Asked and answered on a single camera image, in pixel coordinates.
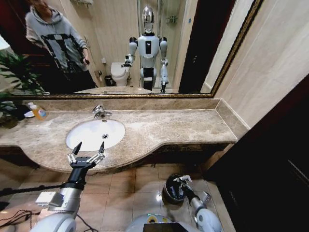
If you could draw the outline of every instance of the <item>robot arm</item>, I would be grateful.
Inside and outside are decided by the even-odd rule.
[[[125,63],[122,65],[122,67],[132,67],[132,64],[135,60],[135,52],[137,47],[137,39],[135,37],[131,37],[129,43],[129,54],[126,55]]]
[[[86,184],[85,176],[89,169],[95,167],[104,158],[104,142],[97,154],[92,157],[76,157],[81,148],[80,142],[68,154],[72,172],[59,192],[41,192],[36,204],[47,206],[45,218],[40,220],[30,232],[74,232],[75,217],[80,206],[80,195]]]
[[[198,229],[203,232],[222,232],[221,223],[218,217],[206,208],[206,203],[211,199],[211,196],[204,192],[204,197],[201,200],[194,194],[193,190],[188,185],[187,180],[190,182],[192,181],[188,175],[174,179],[174,181],[179,183],[179,191],[183,191],[183,194],[187,196],[189,200],[189,204],[195,213]]]
[[[160,70],[160,84],[161,84],[161,93],[165,93],[165,87],[169,83],[169,77],[168,77],[168,59],[166,59],[166,52],[168,49],[168,40],[163,37],[160,39],[160,51],[161,51],[161,64],[162,68]]]

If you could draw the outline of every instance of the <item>marble countertop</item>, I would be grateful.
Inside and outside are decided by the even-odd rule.
[[[237,138],[215,110],[113,110],[111,117],[124,124],[124,138],[105,150],[105,158],[89,172],[132,164],[162,145],[235,143]],[[76,125],[93,119],[90,111],[50,111],[39,121],[28,118],[12,129],[0,129],[0,145],[17,145],[39,165],[71,172],[66,136]],[[92,156],[82,152],[78,156]]]

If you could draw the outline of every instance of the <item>sink drain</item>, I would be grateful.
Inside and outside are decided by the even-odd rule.
[[[107,138],[108,138],[108,134],[102,135],[102,139],[107,139]]]

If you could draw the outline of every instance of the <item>faucet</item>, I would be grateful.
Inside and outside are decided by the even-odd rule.
[[[112,116],[112,113],[105,111],[104,107],[101,105],[97,105],[92,112],[95,114],[94,118]]]

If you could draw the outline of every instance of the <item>tiled floor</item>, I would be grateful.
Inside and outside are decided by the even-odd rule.
[[[181,206],[177,206],[166,203],[161,197],[165,181],[173,173],[189,174],[193,180],[192,188],[198,195],[204,190],[209,192],[207,182],[202,179],[196,167],[157,164],[152,168],[150,165],[145,165],[117,174],[87,176],[79,215],[101,232],[124,231],[135,217],[146,213],[162,214],[173,221],[183,221],[195,226],[187,200]],[[57,185],[67,178],[68,174],[41,169],[33,171],[21,188]],[[10,205],[0,212],[0,219],[14,215],[19,209],[40,211],[41,208],[34,204],[38,194],[31,192],[14,195]],[[208,208],[218,214],[212,200]],[[79,218],[76,222],[78,231],[87,229]],[[29,231],[29,221],[19,224],[17,231]]]

